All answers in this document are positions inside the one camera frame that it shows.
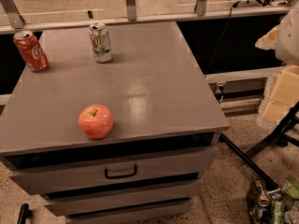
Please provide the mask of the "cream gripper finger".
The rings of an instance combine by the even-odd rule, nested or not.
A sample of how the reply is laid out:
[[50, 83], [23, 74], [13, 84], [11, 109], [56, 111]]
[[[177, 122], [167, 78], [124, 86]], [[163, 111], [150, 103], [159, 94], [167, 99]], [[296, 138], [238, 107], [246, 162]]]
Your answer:
[[270, 122], [280, 122], [299, 101], [299, 66], [291, 65], [275, 75], [270, 93], [262, 112], [262, 118]]
[[274, 49], [276, 46], [277, 31], [277, 27], [272, 28], [266, 35], [257, 40], [255, 47], [263, 50]]

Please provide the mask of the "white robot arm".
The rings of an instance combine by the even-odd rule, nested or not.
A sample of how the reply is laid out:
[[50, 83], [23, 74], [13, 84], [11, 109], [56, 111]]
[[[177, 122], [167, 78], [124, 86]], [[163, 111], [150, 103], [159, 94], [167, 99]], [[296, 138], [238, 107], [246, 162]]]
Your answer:
[[278, 123], [299, 101], [299, 4], [296, 4], [266, 35], [255, 43], [263, 50], [273, 49], [287, 67], [269, 79], [262, 118]]

